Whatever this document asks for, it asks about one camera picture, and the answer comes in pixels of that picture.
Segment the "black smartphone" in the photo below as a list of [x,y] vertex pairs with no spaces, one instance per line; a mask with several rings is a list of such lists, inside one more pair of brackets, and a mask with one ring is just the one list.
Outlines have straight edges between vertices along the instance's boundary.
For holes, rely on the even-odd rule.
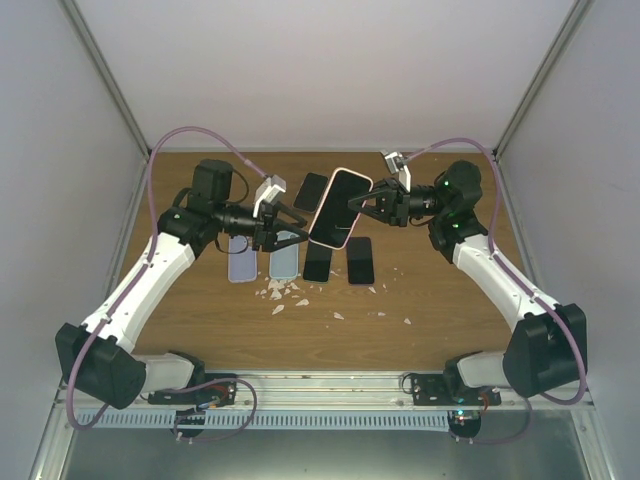
[[326,283],[329,280],[333,250],[309,242],[306,251],[302,278],[311,283]]

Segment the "phone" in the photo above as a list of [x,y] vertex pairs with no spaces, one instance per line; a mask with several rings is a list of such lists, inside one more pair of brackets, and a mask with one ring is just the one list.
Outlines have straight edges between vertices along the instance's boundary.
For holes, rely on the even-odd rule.
[[363,204],[360,201],[350,208],[349,201],[367,195],[372,187],[372,179],[361,173],[347,168],[335,169],[311,223],[309,241],[333,250],[344,248]]
[[228,280],[231,283],[248,283],[257,279],[257,252],[244,236],[232,236],[228,243]]
[[306,213],[314,213],[318,208],[327,184],[328,178],[326,176],[309,172],[296,194],[293,207]]

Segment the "light blue phone case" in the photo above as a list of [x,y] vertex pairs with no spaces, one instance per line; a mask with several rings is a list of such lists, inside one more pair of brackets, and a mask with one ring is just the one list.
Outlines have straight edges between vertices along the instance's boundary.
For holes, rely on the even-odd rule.
[[292,244],[270,253],[269,276],[276,280],[292,280],[299,273],[299,245]]

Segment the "purple smartphone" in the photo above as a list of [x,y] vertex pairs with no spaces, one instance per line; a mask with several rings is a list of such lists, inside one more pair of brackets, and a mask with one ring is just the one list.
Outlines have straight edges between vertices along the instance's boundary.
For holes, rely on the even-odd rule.
[[352,237],[346,247],[350,285],[371,286],[375,282],[372,242],[369,237]]

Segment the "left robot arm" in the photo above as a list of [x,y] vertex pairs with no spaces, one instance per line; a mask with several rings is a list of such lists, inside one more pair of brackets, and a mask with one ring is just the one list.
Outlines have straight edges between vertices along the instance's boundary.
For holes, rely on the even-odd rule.
[[242,237],[253,251],[276,252],[307,239],[306,221],[280,201],[286,183],[266,177],[254,202],[230,199],[237,170],[203,160],[190,186],[159,216],[143,253],[111,295],[80,325],[64,324],[55,344],[69,393],[81,391],[115,409],[141,394],[172,391],[185,404],[203,398],[205,378],[185,354],[133,354],[147,320],[178,278],[218,237]]

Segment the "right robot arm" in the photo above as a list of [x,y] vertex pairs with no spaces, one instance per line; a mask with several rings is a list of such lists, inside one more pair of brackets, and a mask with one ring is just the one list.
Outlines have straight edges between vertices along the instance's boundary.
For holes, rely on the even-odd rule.
[[425,218],[433,248],[474,281],[511,330],[505,352],[470,353],[447,362],[442,382],[447,400],[464,405],[479,388],[509,387],[523,398],[578,403],[587,391],[586,315],[545,294],[502,255],[492,229],[474,211],[482,197],[478,166],[458,160],[433,185],[416,187],[406,165],[395,170],[396,177],[373,182],[353,170],[335,169],[320,196],[310,243],[346,247],[361,216],[394,227]]

